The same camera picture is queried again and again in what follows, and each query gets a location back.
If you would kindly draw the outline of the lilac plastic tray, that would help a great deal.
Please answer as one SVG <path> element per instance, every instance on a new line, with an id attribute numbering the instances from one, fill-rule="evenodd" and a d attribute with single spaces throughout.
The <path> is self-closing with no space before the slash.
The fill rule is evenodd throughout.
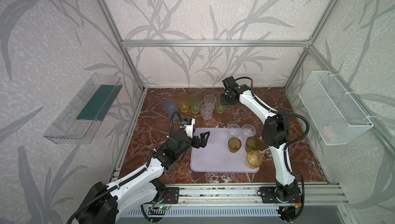
<path id="1" fill-rule="evenodd" d="M 204 132 L 210 132 L 207 145 L 204 148 L 191 150 L 190 167 L 194 172 L 256 173 L 259 171 L 258 167 L 251 168 L 247 165 L 245 135 L 238 136 L 241 148 L 232 153 L 228 148 L 230 135 L 226 128 L 197 128 L 194 135 L 199 136 Z"/>

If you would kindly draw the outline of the clear cup back row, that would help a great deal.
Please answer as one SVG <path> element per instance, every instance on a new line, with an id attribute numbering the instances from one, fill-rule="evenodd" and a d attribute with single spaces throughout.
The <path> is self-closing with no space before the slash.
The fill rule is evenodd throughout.
<path id="1" fill-rule="evenodd" d="M 213 94 L 208 94 L 204 97 L 204 104 L 212 105 L 215 107 L 217 98 Z"/>

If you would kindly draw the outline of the amber faceted cup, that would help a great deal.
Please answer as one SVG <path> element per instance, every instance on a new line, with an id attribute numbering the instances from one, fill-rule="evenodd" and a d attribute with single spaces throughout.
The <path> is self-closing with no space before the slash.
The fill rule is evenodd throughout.
<path id="1" fill-rule="evenodd" d="M 260 151 L 251 150 L 246 156 L 246 166 L 251 169 L 259 168 L 263 164 L 263 156 Z"/>

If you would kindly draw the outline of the small circuit board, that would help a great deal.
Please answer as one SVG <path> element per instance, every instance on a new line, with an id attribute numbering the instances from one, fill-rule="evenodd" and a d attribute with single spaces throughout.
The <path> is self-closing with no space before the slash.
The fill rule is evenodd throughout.
<path id="1" fill-rule="evenodd" d="M 169 210 L 169 206 L 153 206 L 149 209 L 150 215 L 165 215 L 165 213 Z"/>

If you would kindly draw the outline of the pink object in basket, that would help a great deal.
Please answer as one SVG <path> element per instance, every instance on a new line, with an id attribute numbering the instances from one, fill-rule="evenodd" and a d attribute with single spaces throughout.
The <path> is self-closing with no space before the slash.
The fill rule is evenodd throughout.
<path id="1" fill-rule="evenodd" d="M 332 126 L 324 126 L 323 134 L 329 139 L 336 139 L 338 137 Z"/>

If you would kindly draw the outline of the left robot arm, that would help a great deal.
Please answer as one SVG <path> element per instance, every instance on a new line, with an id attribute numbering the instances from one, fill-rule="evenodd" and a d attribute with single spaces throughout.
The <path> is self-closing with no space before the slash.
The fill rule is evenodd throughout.
<path id="1" fill-rule="evenodd" d="M 92 186 L 67 223 L 114 224 L 133 208 L 161 200 L 165 186 L 159 177 L 172 169 L 191 148 L 204 148 L 209 136 L 208 131 L 194 136 L 178 130 L 153 151 L 146 164 L 119 180 Z"/>

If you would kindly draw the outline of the olive green textured cup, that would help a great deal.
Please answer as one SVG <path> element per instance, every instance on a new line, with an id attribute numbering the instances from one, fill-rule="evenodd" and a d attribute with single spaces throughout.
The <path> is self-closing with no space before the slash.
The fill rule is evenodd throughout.
<path id="1" fill-rule="evenodd" d="M 228 141 L 228 149 L 231 153 L 236 153 L 242 146 L 242 142 L 239 138 L 232 137 Z"/>

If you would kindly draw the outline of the clear faceted cup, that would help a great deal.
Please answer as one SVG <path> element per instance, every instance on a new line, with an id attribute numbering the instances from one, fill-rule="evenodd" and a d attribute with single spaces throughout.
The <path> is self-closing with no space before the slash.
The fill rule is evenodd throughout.
<path id="1" fill-rule="evenodd" d="M 253 125 L 246 124 L 241 127 L 241 131 L 246 137 L 254 137 L 256 135 L 256 129 Z"/>

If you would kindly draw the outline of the grey-blue plastic cup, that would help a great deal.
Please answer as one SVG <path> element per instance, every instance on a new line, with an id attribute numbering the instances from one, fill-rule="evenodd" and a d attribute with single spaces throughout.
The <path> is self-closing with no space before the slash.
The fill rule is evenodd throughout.
<path id="1" fill-rule="evenodd" d="M 172 117 L 172 114 L 175 111 L 178 111 L 178 103 L 176 99 L 167 99 L 164 103 L 164 109 L 168 115 L 169 118 Z"/>

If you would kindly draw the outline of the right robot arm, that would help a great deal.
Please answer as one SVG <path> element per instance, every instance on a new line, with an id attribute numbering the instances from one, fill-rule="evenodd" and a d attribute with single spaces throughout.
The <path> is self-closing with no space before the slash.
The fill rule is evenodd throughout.
<path id="1" fill-rule="evenodd" d="M 263 123 L 262 140 L 269 147 L 276 170 L 276 197 L 280 202 L 288 202 L 299 193 L 289 158 L 288 147 L 304 139 L 310 131 L 308 120 L 300 115 L 279 112 L 261 100 L 253 90 L 253 79 L 250 77 L 228 77 L 222 81 L 225 92 L 221 94 L 221 103 L 236 105 L 241 103 L 248 107 Z M 301 137 L 289 140 L 289 119 L 296 117 L 306 125 Z"/>

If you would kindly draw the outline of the yellow plastic cup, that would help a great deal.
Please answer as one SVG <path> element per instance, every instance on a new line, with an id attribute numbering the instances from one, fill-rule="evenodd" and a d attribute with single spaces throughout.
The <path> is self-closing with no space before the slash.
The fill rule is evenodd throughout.
<path id="1" fill-rule="evenodd" d="M 180 92 L 177 95 L 177 102 L 179 109 L 182 113 L 188 113 L 189 112 L 189 100 L 188 100 L 188 93 L 186 92 Z"/>

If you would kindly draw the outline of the light green plastic cup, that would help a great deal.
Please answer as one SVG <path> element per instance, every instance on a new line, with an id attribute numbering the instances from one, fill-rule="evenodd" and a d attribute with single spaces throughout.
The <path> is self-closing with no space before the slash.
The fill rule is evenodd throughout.
<path id="1" fill-rule="evenodd" d="M 192 93 L 188 97 L 190 110 L 193 114 L 198 114 L 202 105 L 202 97 L 199 93 Z"/>

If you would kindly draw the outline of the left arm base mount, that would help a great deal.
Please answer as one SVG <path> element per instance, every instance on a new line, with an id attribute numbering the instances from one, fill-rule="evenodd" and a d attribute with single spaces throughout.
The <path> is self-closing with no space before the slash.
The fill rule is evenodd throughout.
<path id="1" fill-rule="evenodd" d="M 163 204 L 177 204 L 180 197 L 180 188 L 178 187 L 165 187 L 160 189 L 152 203 L 163 203 Z"/>

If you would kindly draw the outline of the green cup back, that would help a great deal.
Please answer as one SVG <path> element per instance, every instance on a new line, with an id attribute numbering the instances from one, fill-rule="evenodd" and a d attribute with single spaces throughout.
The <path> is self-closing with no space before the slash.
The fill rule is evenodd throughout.
<path id="1" fill-rule="evenodd" d="M 223 114 L 225 113 L 227 106 L 225 104 L 222 104 L 221 100 L 216 101 L 216 111 L 218 114 Z"/>

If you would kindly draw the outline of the brown olive textured cup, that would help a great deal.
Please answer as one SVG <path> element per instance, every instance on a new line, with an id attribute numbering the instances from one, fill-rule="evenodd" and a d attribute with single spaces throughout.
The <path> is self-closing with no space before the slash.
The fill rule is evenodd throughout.
<path id="1" fill-rule="evenodd" d="M 247 153 L 250 151 L 257 151 L 260 148 L 261 141 L 256 137 L 249 137 L 246 140 L 245 150 Z"/>

